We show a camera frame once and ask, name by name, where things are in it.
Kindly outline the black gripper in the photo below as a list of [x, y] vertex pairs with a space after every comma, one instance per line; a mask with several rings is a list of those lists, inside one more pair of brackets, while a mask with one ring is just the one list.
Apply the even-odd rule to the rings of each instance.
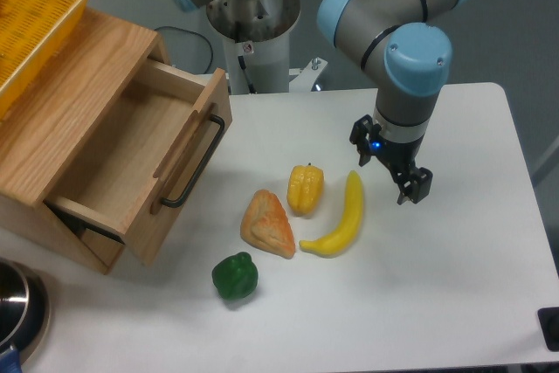
[[431, 190], [433, 174], [427, 168], [418, 168], [416, 156], [424, 137], [413, 142], [392, 142], [382, 137], [378, 125], [366, 114], [356, 121], [351, 129], [349, 141], [359, 154], [358, 164], [363, 167], [374, 156], [393, 177], [399, 188], [397, 204], [418, 204]]

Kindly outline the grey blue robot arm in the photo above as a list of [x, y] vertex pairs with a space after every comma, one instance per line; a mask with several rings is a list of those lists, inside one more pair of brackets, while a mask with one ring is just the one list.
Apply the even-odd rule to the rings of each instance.
[[[205, 9], [224, 42], [234, 93], [289, 87], [288, 57], [280, 51], [300, 16], [300, 0], [173, 0], [183, 11]], [[448, 79], [452, 44], [429, 20], [466, 0], [322, 0], [317, 26], [377, 86], [371, 115], [352, 127], [360, 164], [376, 158], [399, 189], [400, 202], [418, 203], [432, 174], [416, 155], [438, 95]]]

